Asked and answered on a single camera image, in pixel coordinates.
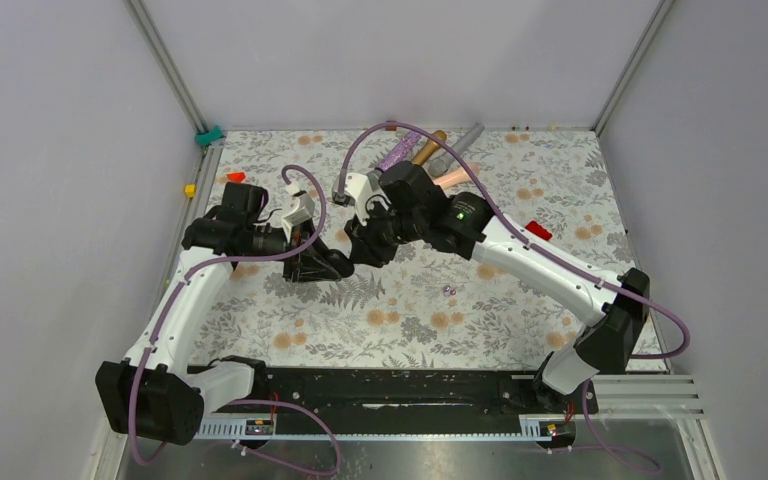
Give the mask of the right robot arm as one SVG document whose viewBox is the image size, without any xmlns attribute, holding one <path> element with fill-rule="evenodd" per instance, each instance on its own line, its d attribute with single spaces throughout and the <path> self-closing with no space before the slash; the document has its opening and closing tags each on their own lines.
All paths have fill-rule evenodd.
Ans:
<svg viewBox="0 0 768 480">
<path fill-rule="evenodd" d="M 399 246 L 423 241 L 500 269 L 569 310 L 583 327 L 538 369 L 533 396 L 543 410 L 561 410 L 597 374 L 626 370 L 648 315 L 650 279 L 643 271 L 597 268 L 514 225 L 474 193 L 447 195 L 408 162 L 380 175 L 346 174 L 335 183 L 333 200 L 355 210 L 345 226 L 355 264 L 381 268 Z"/>
</svg>

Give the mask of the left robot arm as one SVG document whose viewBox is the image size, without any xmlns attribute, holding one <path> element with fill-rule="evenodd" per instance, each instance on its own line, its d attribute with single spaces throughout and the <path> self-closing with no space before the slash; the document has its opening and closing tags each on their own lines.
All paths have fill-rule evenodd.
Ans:
<svg viewBox="0 0 768 480">
<path fill-rule="evenodd" d="M 173 281 L 143 334 L 119 362 L 105 361 L 95 384 L 111 429 L 120 434 L 189 443 L 205 414 L 235 400 L 256 411 L 269 401 L 263 362 L 226 357 L 207 367 L 190 365 L 196 334 L 219 291 L 244 258 L 279 261 L 289 282 L 339 281 L 354 266 L 315 238 L 312 199 L 288 186 L 279 227 L 259 220 L 268 192 L 228 183 L 220 204 L 186 229 Z"/>
</svg>

